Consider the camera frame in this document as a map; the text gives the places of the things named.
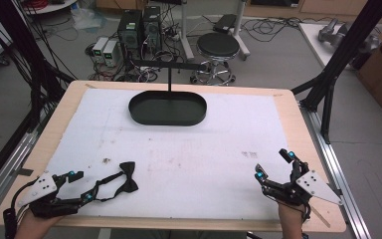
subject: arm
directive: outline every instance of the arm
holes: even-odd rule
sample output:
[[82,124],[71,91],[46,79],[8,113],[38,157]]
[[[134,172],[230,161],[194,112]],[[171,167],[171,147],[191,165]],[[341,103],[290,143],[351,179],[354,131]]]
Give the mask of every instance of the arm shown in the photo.
[[49,229],[63,217],[44,219],[35,217],[30,209],[21,220],[15,239],[42,239]]
[[279,219],[281,220],[284,239],[300,239],[302,235],[301,206],[290,206],[278,201]]

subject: small sticker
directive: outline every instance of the small sticker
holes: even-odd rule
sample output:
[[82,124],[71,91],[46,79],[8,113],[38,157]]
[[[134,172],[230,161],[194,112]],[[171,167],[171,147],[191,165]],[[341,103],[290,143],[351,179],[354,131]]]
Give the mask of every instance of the small sticker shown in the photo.
[[129,23],[126,25],[126,29],[135,29],[135,23]]

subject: gray floor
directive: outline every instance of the gray floor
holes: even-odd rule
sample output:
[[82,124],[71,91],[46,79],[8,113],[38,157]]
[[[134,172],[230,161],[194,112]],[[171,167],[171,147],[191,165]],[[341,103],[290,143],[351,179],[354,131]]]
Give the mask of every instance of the gray floor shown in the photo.
[[[43,21],[55,24],[68,18],[70,13],[61,11],[45,16]],[[202,21],[205,20],[190,20],[189,29]],[[98,36],[113,34],[117,22],[104,21],[104,27],[96,31],[75,31],[72,25],[73,20],[54,27],[59,36],[53,35],[49,41],[67,67],[79,79],[87,79],[94,71],[90,58],[84,53],[86,46]],[[203,24],[200,27],[211,28]],[[260,43],[245,32],[241,36],[252,55],[247,61],[236,58],[230,62],[237,77],[234,87],[292,89],[321,72],[320,63],[298,30],[285,28],[268,43]],[[196,62],[202,61],[195,51],[196,38],[189,40]],[[166,83],[166,75],[162,71],[156,83]],[[180,74],[174,71],[173,81],[189,84],[190,75],[189,71]],[[29,94],[27,84],[13,65],[0,66],[0,149],[29,110]],[[302,93],[296,98],[301,100],[305,95]],[[352,71],[343,72],[336,84],[330,140],[372,238],[382,238],[382,110]],[[54,228],[47,238],[97,238],[97,235],[96,228]],[[281,238],[279,233],[259,235]],[[340,234],[310,235],[311,238],[354,238],[350,228]]]

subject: round stool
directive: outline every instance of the round stool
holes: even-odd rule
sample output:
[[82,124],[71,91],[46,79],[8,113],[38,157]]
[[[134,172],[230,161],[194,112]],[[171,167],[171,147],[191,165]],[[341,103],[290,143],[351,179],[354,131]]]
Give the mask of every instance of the round stool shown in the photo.
[[[206,65],[206,71],[194,71],[190,81],[191,83],[201,83],[207,85],[228,85],[230,82],[235,82],[236,78],[232,75],[228,60],[235,58],[240,51],[238,41],[227,34],[223,33],[208,33],[201,36],[197,41],[197,51],[208,61],[201,63]],[[228,78],[222,79],[221,74],[229,74]],[[211,82],[213,79],[220,80],[220,84]]]

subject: black tray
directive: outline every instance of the black tray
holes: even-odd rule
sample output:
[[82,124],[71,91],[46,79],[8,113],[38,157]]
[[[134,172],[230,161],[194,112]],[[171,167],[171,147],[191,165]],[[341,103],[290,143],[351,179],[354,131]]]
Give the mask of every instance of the black tray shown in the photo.
[[147,91],[133,97],[128,108],[141,124],[190,126],[204,119],[207,103],[195,93]]

